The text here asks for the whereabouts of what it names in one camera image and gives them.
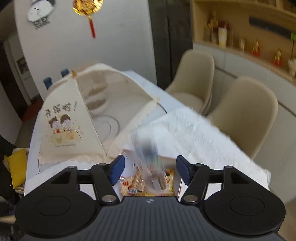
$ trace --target chair backrest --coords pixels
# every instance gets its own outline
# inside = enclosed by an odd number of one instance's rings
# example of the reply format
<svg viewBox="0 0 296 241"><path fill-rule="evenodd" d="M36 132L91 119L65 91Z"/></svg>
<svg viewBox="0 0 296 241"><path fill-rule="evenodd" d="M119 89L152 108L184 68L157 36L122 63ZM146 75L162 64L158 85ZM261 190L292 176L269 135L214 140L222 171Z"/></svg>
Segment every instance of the chair backrest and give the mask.
<svg viewBox="0 0 296 241"><path fill-rule="evenodd" d="M176 76L166 89L168 93L187 92L206 101L211 95L215 71L212 55L187 50L180 61Z"/></svg>
<svg viewBox="0 0 296 241"><path fill-rule="evenodd" d="M277 98L267 86L250 77L239 77L208 119L254 159L277 110Z"/></svg>

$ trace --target red rug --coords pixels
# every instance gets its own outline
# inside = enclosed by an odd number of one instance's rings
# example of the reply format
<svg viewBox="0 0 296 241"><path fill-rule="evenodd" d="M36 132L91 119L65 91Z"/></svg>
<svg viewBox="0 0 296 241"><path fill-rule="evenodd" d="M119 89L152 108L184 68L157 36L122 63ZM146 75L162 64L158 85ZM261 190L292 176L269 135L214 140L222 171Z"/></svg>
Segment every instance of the red rug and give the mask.
<svg viewBox="0 0 296 241"><path fill-rule="evenodd" d="M22 122L26 122L36 117L38 115L38 112L41 110L42 105L43 105L43 100L40 97L34 102L34 104L31 104L28 107L26 113L24 114L24 117L22 118Z"/></svg>

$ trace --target cartoon child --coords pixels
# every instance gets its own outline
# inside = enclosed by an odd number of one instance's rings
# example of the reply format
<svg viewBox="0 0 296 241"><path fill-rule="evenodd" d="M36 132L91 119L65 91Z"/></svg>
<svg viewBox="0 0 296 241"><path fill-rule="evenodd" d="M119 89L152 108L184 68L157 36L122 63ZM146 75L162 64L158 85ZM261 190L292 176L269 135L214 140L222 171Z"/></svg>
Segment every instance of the cartoon child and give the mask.
<svg viewBox="0 0 296 241"><path fill-rule="evenodd" d="M71 118L68 115L62 115L61 116L61 125L64 128L64 131L70 131L71 130Z"/></svg>
<svg viewBox="0 0 296 241"><path fill-rule="evenodd" d="M53 129L54 134L61 132L62 127L59 124L56 117L53 117L48 123L49 123L50 127Z"/></svg>

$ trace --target wall clock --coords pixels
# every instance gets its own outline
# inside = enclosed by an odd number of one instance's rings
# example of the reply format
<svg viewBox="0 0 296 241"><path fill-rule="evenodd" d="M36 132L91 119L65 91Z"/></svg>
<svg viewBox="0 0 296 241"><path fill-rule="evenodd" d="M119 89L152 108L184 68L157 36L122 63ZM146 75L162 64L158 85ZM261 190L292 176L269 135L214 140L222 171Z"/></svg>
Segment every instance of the wall clock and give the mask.
<svg viewBox="0 0 296 241"><path fill-rule="evenodd" d="M34 23L36 29L50 23L48 16L54 11L55 4L55 0L32 0L28 20Z"/></svg>

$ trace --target white logo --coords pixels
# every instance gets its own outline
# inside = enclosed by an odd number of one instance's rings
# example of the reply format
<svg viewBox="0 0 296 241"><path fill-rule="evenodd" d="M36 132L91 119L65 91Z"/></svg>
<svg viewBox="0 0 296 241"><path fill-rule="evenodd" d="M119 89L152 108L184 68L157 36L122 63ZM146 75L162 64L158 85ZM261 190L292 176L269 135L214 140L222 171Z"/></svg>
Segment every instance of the white logo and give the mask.
<svg viewBox="0 0 296 241"><path fill-rule="evenodd" d="M154 201L153 199L150 198L150 199L146 200L146 202L149 203L149 204L151 204L151 203L153 203L153 202L155 202L155 201Z"/></svg>

